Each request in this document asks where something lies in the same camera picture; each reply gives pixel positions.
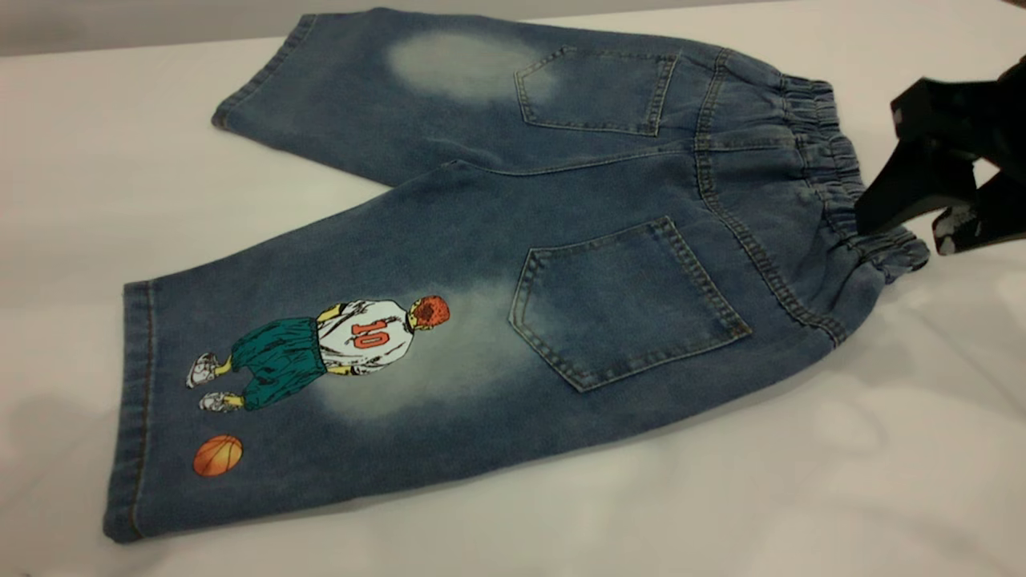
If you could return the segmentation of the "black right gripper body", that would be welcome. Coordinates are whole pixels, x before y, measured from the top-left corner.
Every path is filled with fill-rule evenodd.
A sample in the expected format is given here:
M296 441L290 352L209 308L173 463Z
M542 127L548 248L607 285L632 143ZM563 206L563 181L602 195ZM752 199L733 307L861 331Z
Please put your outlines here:
M1024 174L1025 59L992 81L920 78L891 101L891 113L902 142L931 139L1010 176Z

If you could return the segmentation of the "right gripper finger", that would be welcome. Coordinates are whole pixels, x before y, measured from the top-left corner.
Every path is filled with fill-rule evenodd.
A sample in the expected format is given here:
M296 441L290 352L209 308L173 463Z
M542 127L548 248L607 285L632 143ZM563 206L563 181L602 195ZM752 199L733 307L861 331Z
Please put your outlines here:
M940 256L1022 240L1025 236L1025 187L1022 175L1000 169L981 186L974 168L939 174L942 207L933 223Z
M963 154L893 154L854 206L857 233L882 234L928 211L966 207L977 197L975 164Z

